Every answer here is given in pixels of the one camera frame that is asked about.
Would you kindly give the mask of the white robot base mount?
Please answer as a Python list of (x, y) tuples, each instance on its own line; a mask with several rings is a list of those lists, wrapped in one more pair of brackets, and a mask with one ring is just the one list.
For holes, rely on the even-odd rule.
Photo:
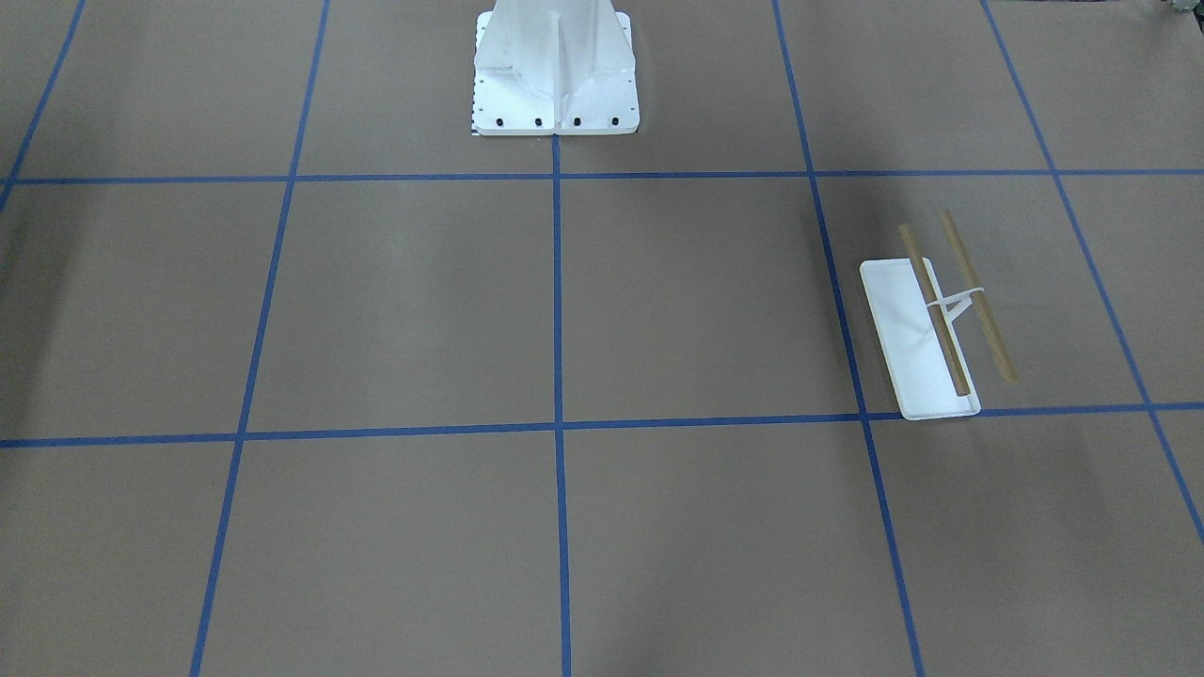
[(632, 22), (610, 1), (498, 1), (474, 27), (470, 131), (635, 134)]

